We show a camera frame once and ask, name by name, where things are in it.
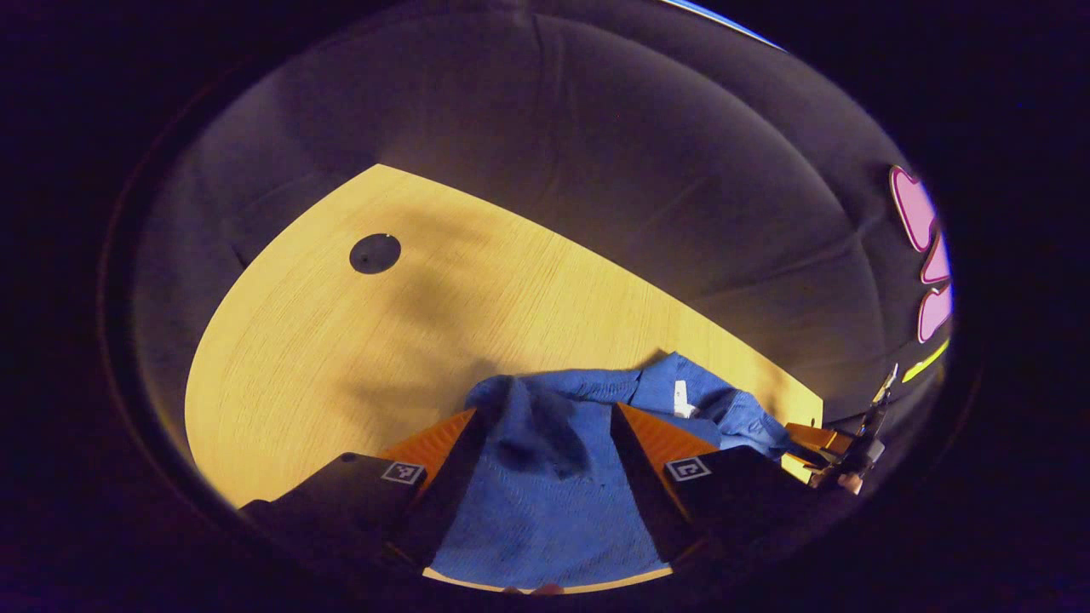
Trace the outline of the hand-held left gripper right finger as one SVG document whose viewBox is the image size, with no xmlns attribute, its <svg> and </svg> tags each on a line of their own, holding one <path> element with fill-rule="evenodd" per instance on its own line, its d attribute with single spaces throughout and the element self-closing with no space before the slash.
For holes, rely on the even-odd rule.
<svg viewBox="0 0 1090 613">
<path fill-rule="evenodd" d="M 611 406 L 610 435 L 651 542 L 670 565 L 770 565 L 852 512 L 841 486 L 811 488 L 759 450 L 713 449 L 626 404 Z"/>
</svg>

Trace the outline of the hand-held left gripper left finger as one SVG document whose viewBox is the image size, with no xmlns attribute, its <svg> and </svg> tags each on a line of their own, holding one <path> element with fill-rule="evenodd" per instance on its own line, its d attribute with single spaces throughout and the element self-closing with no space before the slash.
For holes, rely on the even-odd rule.
<svg viewBox="0 0 1090 613">
<path fill-rule="evenodd" d="M 320 570 L 424 570 L 467 496 L 488 424 L 468 409 L 378 456 L 346 450 L 283 496 L 250 501 L 241 513 Z"/>
</svg>

